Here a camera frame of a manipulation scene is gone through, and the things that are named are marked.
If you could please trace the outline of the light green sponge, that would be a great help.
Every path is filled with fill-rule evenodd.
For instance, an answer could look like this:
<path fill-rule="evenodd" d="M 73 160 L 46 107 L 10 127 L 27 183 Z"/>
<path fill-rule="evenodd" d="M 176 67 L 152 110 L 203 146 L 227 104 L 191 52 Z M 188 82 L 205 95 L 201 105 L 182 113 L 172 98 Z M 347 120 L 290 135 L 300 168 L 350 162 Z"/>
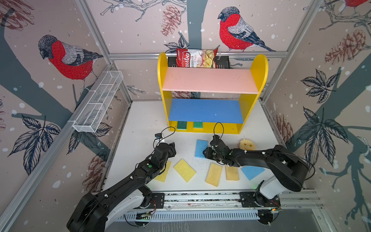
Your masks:
<path fill-rule="evenodd" d="M 203 129 L 203 123 L 202 122 L 194 122 L 193 128 L 195 129 Z"/>

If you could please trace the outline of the dark green sponge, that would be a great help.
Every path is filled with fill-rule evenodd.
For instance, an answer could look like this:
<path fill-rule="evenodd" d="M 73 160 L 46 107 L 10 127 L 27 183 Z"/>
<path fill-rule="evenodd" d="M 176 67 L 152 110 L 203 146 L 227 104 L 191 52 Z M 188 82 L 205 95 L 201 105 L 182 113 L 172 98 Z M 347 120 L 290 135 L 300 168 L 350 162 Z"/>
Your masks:
<path fill-rule="evenodd" d="M 178 121 L 177 122 L 177 129 L 178 130 L 187 130 L 187 122 L 186 121 Z"/>

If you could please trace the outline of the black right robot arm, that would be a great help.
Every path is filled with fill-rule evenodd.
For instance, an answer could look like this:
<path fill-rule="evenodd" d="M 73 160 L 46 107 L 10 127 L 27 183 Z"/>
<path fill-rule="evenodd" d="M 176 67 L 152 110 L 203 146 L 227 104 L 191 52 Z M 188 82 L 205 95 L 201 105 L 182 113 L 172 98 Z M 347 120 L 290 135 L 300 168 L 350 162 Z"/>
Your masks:
<path fill-rule="evenodd" d="M 263 180 L 253 194 L 254 201 L 260 206 L 284 191 L 300 192 L 310 170 L 303 159 L 282 145 L 268 150 L 230 149 L 218 135 L 213 136 L 203 155 L 229 167 L 252 166 L 271 170 L 273 176 Z"/>

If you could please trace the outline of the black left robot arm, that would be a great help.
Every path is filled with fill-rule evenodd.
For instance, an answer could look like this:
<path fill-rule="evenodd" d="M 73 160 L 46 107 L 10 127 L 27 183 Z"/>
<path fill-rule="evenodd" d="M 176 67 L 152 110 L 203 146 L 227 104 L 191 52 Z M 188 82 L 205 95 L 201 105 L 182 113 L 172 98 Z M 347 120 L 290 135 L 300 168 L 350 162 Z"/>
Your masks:
<path fill-rule="evenodd" d="M 152 191 L 147 183 L 159 176 L 168 159 L 175 155 L 174 142 L 159 143 L 123 180 L 105 191 L 83 196 L 67 222 L 67 229 L 70 232 L 104 232 L 120 215 L 148 206 Z"/>

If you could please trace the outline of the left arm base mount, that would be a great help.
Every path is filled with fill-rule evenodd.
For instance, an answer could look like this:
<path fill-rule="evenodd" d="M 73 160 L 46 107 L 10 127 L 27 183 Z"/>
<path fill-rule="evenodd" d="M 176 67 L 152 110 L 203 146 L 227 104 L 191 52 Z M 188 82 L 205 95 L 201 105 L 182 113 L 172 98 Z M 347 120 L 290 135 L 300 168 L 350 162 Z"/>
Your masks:
<path fill-rule="evenodd" d="M 163 209 L 165 203 L 165 193 L 153 192 L 147 186 L 138 188 L 129 197 L 129 203 L 132 209 Z"/>

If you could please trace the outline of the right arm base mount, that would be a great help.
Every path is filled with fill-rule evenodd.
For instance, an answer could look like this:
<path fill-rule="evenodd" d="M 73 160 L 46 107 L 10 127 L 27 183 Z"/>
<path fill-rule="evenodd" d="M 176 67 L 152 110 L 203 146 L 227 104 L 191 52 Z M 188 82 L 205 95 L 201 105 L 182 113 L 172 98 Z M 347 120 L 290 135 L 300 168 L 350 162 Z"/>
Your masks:
<path fill-rule="evenodd" d="M 256 192 L 240 192 L 240 201 L 243 208 L 257 208 L 257 207 L 281 207 L 279 196 L 276 195 L 272 199 L 264 197 Z"/>

